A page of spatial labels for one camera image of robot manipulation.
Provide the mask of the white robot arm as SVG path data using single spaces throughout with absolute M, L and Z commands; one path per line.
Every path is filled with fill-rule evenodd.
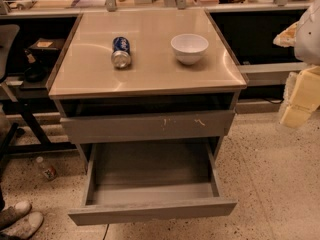
M 289 73 L 279 109 L 281 125 L 299 128 L 320 106 L 320 0 L 315 0 L 273 43 L 293 47 L 295 57 L 307 64 L 299 73 Z

